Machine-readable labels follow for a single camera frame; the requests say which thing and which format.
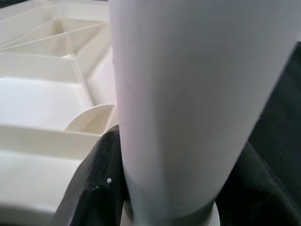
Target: white plastic tray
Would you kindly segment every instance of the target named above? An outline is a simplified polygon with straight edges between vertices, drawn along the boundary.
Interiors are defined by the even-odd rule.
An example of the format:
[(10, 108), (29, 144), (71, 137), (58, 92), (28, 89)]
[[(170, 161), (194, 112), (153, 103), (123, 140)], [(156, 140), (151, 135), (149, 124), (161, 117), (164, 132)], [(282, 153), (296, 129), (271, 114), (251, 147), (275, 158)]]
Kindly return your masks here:
[(0, 223), (42, 226), (118, 124), (108, 6), (30, 0), (0, 31)]

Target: white plastic tube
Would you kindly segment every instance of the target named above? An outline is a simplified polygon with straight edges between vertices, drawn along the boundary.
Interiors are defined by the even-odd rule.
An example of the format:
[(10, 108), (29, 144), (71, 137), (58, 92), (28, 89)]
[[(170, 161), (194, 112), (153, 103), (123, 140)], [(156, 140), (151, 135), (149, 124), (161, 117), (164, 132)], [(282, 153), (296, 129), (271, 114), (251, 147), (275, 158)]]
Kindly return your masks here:
[(229, 176), (296, 43), (300, 11), (296, 0), (111, 1), (134, 225), (202, 225), (194, 213)]

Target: black fabric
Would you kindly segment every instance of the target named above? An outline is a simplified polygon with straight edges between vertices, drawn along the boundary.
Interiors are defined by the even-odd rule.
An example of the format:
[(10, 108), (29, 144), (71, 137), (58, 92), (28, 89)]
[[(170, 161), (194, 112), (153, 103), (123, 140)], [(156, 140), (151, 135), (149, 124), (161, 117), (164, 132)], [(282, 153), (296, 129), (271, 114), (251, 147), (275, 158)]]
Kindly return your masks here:
[(119, 226), (126, 196), (117, 126), (80, 164), (50, 225)]
[(249, 141), (301, 208), (301, 44), (288, 61)]
[(250, 144), (216, 203), (222, 226), (301, 225), (301, 213), (285, 186)]
[(0, 8), (11, 6), (26, 0), (0, 0)]

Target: cylinder base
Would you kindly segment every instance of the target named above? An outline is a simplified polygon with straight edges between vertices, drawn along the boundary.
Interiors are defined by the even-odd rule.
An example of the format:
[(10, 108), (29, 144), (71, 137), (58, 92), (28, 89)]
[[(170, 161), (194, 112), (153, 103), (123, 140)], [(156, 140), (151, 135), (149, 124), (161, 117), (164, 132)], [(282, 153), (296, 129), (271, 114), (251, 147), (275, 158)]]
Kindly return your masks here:
[[(218, 214), (217, 206), (214, 203), (208, 219), (205, 222), (203, 222), (201, 225), (197, 225), (197, 226), (220, 226), (220, 225), (221, 225), (220, 216)], [(128, 213), (125, 211), (125, 208), (123, 208), (122, 211), (120, 226), (135, 226), (133, 220), (131, 219), (131, 217), (128, 216)]]

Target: white cylinder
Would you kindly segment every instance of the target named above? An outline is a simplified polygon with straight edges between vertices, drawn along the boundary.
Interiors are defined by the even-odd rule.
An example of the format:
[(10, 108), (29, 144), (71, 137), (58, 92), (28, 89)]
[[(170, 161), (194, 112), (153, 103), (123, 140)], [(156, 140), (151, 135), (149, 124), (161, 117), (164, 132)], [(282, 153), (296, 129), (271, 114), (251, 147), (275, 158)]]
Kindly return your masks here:
[(111, 1), (135, 225), (201, 224), (296, 43), (299, 2)]

